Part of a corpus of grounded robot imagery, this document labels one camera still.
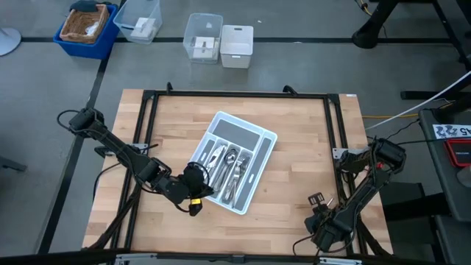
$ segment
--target white cable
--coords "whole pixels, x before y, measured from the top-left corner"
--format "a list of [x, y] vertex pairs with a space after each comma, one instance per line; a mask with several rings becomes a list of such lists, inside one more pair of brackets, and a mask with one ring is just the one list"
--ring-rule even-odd
[[450, 90], [452, 87], [454, 87], [456, 84], [458, 84], [458, 83], [459, 83], [460, 81], [462, 81], [464, 78], [468, 77], [470, 74], [471, 74], [471, 71], [467, 72], [463, 77], [461, 77], [460, 79], [456, 80], [456, 82], [454, 82], [453, 84], [451, 84], [449, 87], [447, 87], [447, 88], [445, 88], [444, 90], [440, 91], [437, 95], [432, 96], [430, 99], [427, 99], [426, 101], [424, 101], [424, 102], [418, 104], [417, 106], [412, 107], [412, 108], [410, 108], [410, 109], [408, 109], [408, 110], [406, 110], [406, 111], [404, 111], [404, 112], [402, 112], [402, 113], [399, 113], [399, 114], [397, 114], [396, 116], [391, 117], [391, 118], [389, 118], [389, 119], [387, 119], [387, 120], [385, 120], [385, 121], [382, 121], [382, 122], [380, 122], [380, 123], [378, 123], [378, 124], [375, 124], [375, 125], [373, 125], [373, 126], [371, 126], [371, 127], [368, 127], [368, 128], [366, 128], [365, 130], [369, 130], [369, 129], [376, 128], [376, 127], [378, 127], [378, 126], [380, 126], [380, 125], [382, 125], [382, 124], [385, 124], [385, 123], [388, 122], [388, 121], [391, 121], [391, 120], [393, 120], [393, 119], [395, 119], [395, 118], [397, 118], [397, 117], [399, 117], [399, 116], [402, 116], [402, 115], [404, 115], [404, 114], [406, 114], [406, 113], [409, 113], [409, 112], [411, 112], [412, 110], [417, 109], [418, 107], [422, 107], [423, 105], [425, 105], [425, 104], [431, 102], [432, 100], [436, 99], [437, 97], [439, 97], [439, 96], [442, 95], [443, 93], [445, 93], [445, 92], [447, 92], [448, 90]]

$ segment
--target gray floor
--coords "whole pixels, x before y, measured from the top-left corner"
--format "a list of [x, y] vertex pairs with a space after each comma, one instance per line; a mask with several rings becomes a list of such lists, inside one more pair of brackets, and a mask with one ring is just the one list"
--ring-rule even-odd
[[[51, 37], [71, 2], [0, 0], [0, 27], [15, 27], [26, 37]], [[454, 1], [440, 3], [461, 37], [469, 25]], [[256, 37], [348, 38], [367, 20], [345, 0], [162, 0], [162, 12], [158, 37], [182, 37], [195, 12], [221, 14], [225, 24], [253, 25]], [[446, 37], [431, 5], [400, 4], [386, 28], [390, 38]], [[250, 69], [238, 70], [191, 64], [181, 43], [117, 43], [96, 108], [112, 126], [123, 89], [162, 89], [172, 82], [186, 90], [280, 91], [291, 85], [299, 92], [356, 93], [363, 114], [391, 115], [419, 103], [400, 100], [401, 90], [437, 91], [464, 74], [456, 59], [450, 45], [385, 44], [363, 50], [352, 44], [256, 43]], [[69, 57], [55, 43], [22, 43], [0, 57], [0, 155], [29, 167], [23, 174], [0, 171], [0, 255], [35, 252], [72, 140], [55, 117], [84, 106], [98, 66], [98, 60]], [[365, 125], [375, 122], [365, 120]], [[368, 134], [390, 135], [409, 122], [398, 119]], [[394, 140], [422, 138], [414, 126]], [[93, 181], [102, 167], [94, 146], [84, 144], [52, 251], [81, 247]], [[395, 180], [422, 183], [426, 194], [441, 191], [424, 144], [408, 148], [406, 168]], [[423, 249], [413, 249], [394, 246], [404, 256], [429, 258]]]

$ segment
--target sticker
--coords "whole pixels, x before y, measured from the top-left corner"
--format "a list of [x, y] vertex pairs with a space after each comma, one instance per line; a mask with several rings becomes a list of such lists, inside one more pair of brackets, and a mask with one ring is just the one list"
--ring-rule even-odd
[[433, 124], [437, 139], [471, 137], [471, 125]]

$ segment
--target butcher block tabletop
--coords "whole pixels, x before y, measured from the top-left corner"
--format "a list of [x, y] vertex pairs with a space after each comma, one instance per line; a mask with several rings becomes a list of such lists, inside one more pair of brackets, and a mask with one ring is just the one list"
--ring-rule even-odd
[[[113, 133], [124, 142], [132, 142], [143, 92], [123, 91]], [[346, 94], [339, 97], [349, 148], [364, 148], [367, 141], [358, 98]], [[333, 105], [331, 110], [339, 144]], [[304, 219], [312, 215], [308, 197], [322, 192], [326, 200], [334, 198], [331, 207], [337, 203], [321, 99], [159, 96], [150, 143], [159, 145], [149, 150], [149, 156], [170, 166], [173, 175], [180, 174], [218, 111], [278, 135], [247, 214], [238, 215], [204, 199], [201, 212], [191, 217], [177, 210], [165, 197], [142, 192], [131, 250], [293, 255], [293, 243], [309, 235], [304, 225]], [[146, 111], [141, 139], [144, 139], [149, 112]], [[103, 168], [114, 163], [115, 158], [106, 158]], [[94, 243], [115, 217], [125, 172], [123, 166], [117, 166], [101, 176], [84, 247]], [[379, 194], [363, 209], [361, 217], [381, 246], [392, 253]], [[125, 219], [121, 227], [119, 247], [124, 246], [127, 222]], [[343, 245], [339, 242], [331, 249]], [[359, 252], [358, 245], [353, 246], [354, 251]], [[297, 245], [296, 251], [298, 255], [315, 255], [317, 248], [306, 240]]]

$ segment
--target cutlery tray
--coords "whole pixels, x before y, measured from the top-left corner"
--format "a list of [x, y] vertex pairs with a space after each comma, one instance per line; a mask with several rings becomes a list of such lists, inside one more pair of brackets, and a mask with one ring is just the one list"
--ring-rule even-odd
[[245, 214], [276, 140], [276, 133], [219, 111], [190, 159], [207, 168], [206, 181], [217, 190], [206, 198]]

